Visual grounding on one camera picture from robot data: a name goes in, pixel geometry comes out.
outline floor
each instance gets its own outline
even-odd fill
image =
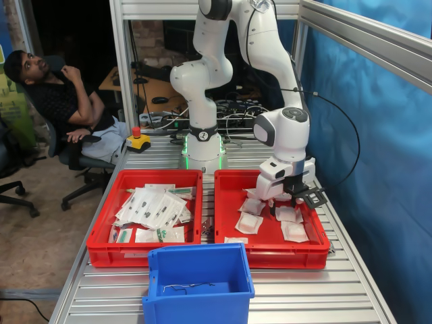
[[[0,204],[0,295],[4,289],[60,289],[70,272],[88,230],[101,190],[93,190],[71,202],[62,211],[61,199],[84,185],[78,172],[70,171],[58,158],[37,161],[0,185],[22,181],[24,199],[34,203],[40,216],[30,218],[28,208]],[[7,195],[18,197],[14,190]],[[42,314],[50,317],[56,301],[35,300]],[[0,302],[3,324],[46,323],[29,302]]]

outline office chair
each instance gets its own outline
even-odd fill
[[[44,57],[44,59],[47,61],[53,71],[59,71],[65,65],[64,60],[60,56],[52,55]],[[34,104],[28,94],[27,97],[34,105],[34,108],[38,111],[38,107]],[[47,123],[50,137],[48,156],[55,157],[58,155],[60,162],[64,165],[68,165],[69,169],[71,170],[85,170],[84,172],[76,175],[76,177],[84,176],[85,185],[62,199],[61,209],[66,211],[70,208],[69,202],[72,199],[97,188],[102,188],[104,191],[109,182],[109,178],[111,177],[111,174],[107,173],[106,170],[114,169],[115,165],[102,160],[85,157],[81,154],[81,146],[83,142],[96,142],[98,139],[101,140],[101,138],[97,136],[85,136],[78,143],[67,142],[67,138],[60,138],[57,130],[49,120],[45,118],[45,122]],[[101,168],[103,171],[101,173],[89,172],[93,167]]]
[[[9,140],[9,137],[11,136],[9,134],[10,131],[11,130],[6,128],[0,120],[0,173],[5,171],[9,166],[15,164],[14,160],[16,160],[14,150]],[[31,218],[38,217],[39,212],[34,208],[34,205],[31,202],[1,195],[12,188],[16,188],[15,193],[18,196],[23,196],[26,193],[21,181],[0,185],[0,203],[28,207],[30,208]]]

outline green poster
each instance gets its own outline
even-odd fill
[[[0,7],[0,115],[12,130],[22,149],[36,146],[33,123],[28,114],[28,106],[24,93],[17,91],[16,84],[9,80],[3,72],[5,58],[12,52],[7,22]]]

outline red button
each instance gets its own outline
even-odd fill
[[[132,127],[132,135],[135,138],[140,138],[141,137],[141,128],[139,128],[139,127]]]

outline man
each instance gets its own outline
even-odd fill
[[[21,84],[38,112],[47,118],[67,141],[85,135],[101,137],[83,143],[82,154],[116,164],[127,136],[126,125],[109,115],[97,93],[81,79],[80,70],[65,65],[51,71],[48,63],[23,51],[14,51],[3,66],[6,76]]]

